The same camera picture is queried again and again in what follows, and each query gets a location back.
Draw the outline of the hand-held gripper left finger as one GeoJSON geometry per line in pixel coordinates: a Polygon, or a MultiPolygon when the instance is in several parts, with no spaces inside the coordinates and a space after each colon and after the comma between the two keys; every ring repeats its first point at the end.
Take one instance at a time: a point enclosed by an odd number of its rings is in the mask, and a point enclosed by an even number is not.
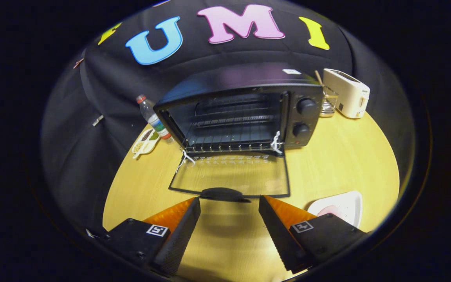
{"type": "Polygon", "coordinates": [[[86,229],[86,234],[142,271],[173,276],[179,269],[200,211],[199,197],[192,197],[145,220],[127,218],[110,231],[86,229]]]}

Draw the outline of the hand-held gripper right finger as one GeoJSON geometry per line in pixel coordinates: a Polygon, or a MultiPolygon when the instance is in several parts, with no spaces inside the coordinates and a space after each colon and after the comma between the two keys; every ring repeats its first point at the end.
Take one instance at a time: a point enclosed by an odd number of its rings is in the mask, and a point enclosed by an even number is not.
{"type": "Polygon", "coordinates": [[[333,213],[315,216],[268,195],[260,195],[258,212],[293,274],[333,259],[368,236],[333,213]]]}

